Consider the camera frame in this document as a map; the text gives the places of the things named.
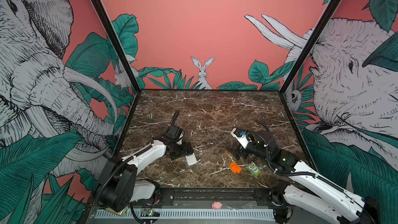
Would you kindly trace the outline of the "white red remote control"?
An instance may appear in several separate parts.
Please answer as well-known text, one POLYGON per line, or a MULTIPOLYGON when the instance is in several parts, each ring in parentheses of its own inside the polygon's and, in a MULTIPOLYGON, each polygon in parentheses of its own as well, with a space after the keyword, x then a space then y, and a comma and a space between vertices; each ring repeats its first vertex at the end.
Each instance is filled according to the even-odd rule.
POLYGON ((187 162, 187 165, 190 167, 190 166, 193 166, 193 165, 195 165, 195 164, 197 164, 197 158, 196 158, 196 156, 195 156, 195 153, 192 153, 192 154, 190 154, 190 155, 187 155, 187 156, 185 156, 185 158, 186 158, 186 162, 187 162))

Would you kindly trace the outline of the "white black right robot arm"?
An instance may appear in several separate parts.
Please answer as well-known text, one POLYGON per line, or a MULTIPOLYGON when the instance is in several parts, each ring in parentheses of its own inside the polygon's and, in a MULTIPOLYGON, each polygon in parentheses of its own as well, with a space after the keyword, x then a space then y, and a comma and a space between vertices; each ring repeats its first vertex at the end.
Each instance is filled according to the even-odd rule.
POLYGON ((238 141, 235 159, 253 155, 266 162, 276 175, 299 183, 307 190, 280 180, 271 188, 268 199, 285 212, 274 214, 275 221, 285 224, 293 207, 300 207, 331 224, 378 224, 377 200, 363 198, 325 178, 293 153, 281 149, 275 136, 267 130, 250 131, 234 128, 230 134, 238 141))

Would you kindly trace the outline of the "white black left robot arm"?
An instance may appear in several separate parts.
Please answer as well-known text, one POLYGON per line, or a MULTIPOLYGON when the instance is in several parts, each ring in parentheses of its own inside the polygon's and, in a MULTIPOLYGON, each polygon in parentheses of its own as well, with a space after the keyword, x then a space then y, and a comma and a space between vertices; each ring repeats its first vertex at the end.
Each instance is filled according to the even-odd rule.
POLYGON ((170 124, 163 135, 153 138, 139 151, 123 158, 113 156, 109 159, 93 188, 94 206, 120 212, 134 201, 151 200, 156 203, 160 196, 156 182, 138 180, 137 175, 165 155, 171 160, 184 157, 188 166, 195 165, 197 159, 192 145, 183 142, 182 137, 182 128, 170 124))

